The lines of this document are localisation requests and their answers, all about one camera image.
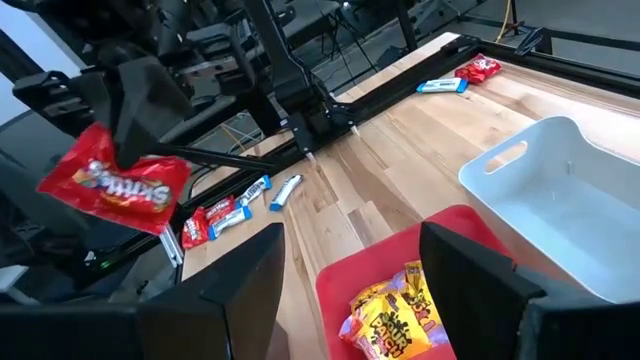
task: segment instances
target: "wooden table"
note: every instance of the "wooden table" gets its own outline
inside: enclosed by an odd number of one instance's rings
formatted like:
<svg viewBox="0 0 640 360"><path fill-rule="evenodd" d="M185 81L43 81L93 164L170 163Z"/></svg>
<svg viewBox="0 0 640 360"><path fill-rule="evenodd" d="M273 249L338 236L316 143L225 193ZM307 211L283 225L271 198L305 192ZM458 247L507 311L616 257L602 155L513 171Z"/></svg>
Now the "wooden table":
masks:
<svg viewBox="0 0 640 360"><path fill-rule="evenodd" d="M358 98L457 35L446 33L339 97ZM514 65L464 94L415 94L273 178L274 189L251 204L254 218L186 254L184 278L210 264L271 222L286 227L287 257L278 321L289 334L292 359L325 359L315 279L325 266L453 204L467 203L458 170L481 152L551 115L576 120L596 144L640 161L640 102ZM261 154L289 139L265 140ZM224 178L223 168L194 187ZM304 182L283 212L267 210L284 179Z"/></svg>

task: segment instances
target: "red tray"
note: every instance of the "red tray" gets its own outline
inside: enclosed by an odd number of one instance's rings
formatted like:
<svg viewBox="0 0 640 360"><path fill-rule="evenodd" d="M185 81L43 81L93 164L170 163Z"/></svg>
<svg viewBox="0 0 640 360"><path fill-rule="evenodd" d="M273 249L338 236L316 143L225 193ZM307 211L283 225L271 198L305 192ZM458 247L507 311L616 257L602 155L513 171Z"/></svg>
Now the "red tray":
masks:
<svg viewBox="0 0 640 360"><path fill-rule="evenodd" d="M455 205L429 217L471 240L506 256L509 252L468 206ZM324 334L331 360L366 360L364 354L338 337L342 322L350 315L349 301L367 286L391 279L409 261L418 260L420 224L388 237L324 268L316 280L316 291ZM415 357L419 360L455 360L450 345L441 345Z"/></svg>

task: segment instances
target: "red candy bag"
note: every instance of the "red candy bag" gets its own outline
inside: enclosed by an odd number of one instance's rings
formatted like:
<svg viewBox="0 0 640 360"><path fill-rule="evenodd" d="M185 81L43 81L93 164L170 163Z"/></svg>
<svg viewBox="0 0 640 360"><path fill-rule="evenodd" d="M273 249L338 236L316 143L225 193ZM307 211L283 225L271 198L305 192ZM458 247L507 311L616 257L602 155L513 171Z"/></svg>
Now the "red candy bag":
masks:
<svg viewBox="0 0 640 360"><path fill-rule="evenodd" d="M198 207L182 228L182 247L185 250L204 244L209 240L209 227L205 219L204 208Z"/></svg>
<svg viewBox="0 0 640 360"><path fill-rule="evenodd" d="M226 198L218 201L215 205L207 210L205 217L207 218L207 222L209 225L213 225L218 221L222 220L225 216L235 209L236 204L234 202L233 195L227 196Z"/></svg>
<svg viewBox="0 0 640 360"><path fill-rule="evenodd" d="M455 76L477 85L495 75L501 68L499 62L478 54L472 62L456 70Z"/></svg>
<svg viewBox="0 0 640 360"><path fill-rule="evenodd" d="M109 130L93 123L38 191L88 214L159 235L189 173L189 164L176 157L141 159L131 169L119 170Z"/></svg>

